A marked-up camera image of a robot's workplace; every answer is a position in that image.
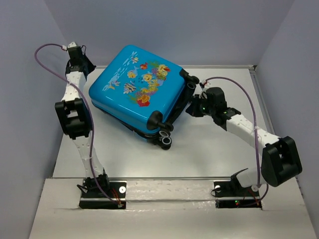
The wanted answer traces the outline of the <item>blue hard-shell suitcase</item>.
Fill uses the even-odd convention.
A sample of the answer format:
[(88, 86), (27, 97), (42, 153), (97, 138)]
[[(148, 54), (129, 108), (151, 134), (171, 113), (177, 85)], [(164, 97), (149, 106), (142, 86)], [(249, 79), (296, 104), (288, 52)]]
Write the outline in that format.
[(199, 79), (181, 66), (134, 45), (125, 46), (89, 88), (92, 104), (147, 142), (172, 145), (173, 123)]

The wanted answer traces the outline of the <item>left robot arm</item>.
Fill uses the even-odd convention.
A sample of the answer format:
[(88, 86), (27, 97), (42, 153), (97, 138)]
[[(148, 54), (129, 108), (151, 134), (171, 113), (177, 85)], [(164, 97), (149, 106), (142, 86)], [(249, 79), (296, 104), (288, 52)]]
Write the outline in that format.
[(95, 66), (75, 42), (71, 42), (65, 50), (70, 57), (65, 70), (67, 85), (62, 100), (55, 104), (55, 110), (63, 133), (76, 145), (85, 168), (86, 176), (79, 189), (83, 193), (109, 198), (110, 182), (93, 145), (94, 123), (83, 94), (87, 77)]

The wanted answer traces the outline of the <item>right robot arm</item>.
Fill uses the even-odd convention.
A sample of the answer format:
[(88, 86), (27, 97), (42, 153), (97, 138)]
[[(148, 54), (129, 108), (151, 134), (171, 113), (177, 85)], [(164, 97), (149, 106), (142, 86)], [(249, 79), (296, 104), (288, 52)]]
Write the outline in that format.
[(255, 149), (256, 167), (231, 175), (230, 181), (220, 187), (220, 192), (241, 195), (252, 186), (278, 187), (301, 174), (303, 168), (295, 141), (289, 136), (279, 137), (259, 128), (240, 111), (228, 107), (221, 88), (206, 88), (194, 95), (186, 112), (197, 118), (211, 117), (217, 126)]

